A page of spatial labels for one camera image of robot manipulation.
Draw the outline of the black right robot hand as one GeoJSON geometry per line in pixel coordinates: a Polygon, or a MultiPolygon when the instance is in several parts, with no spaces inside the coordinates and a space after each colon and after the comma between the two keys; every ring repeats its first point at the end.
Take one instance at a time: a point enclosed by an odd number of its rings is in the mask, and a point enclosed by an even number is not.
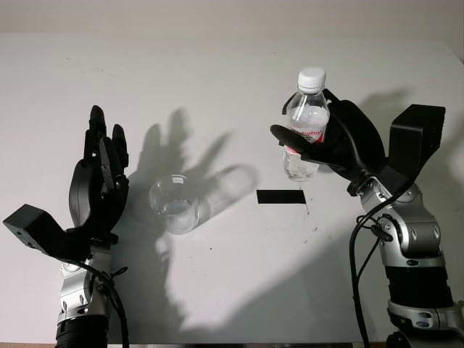
{"type": "Polygon", "coordinates": [[[323,95],[329,100],[330,118],[321,143],[311,144],[282,125],[272,125],[270,132],[281,146],[293,149],[305,162],[327,165],[349,181],[376,173],[386,155],[374,124],[353,102],[338,99],[327,88],[323,95]]]}

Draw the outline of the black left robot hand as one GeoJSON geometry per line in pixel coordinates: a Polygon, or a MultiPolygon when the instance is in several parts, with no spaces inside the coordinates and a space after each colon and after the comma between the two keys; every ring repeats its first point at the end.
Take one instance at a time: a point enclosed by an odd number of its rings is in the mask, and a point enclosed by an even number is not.
{"type": "Polygon", "coordinates": [[[92,106],[83,158],[75,166],[69,191],[76,228],[95,239],[111,233],[127,202],[129,180],[124,169],[128,163],[123,127],[115,124],[109,137],[102,108],[92,106]]]}

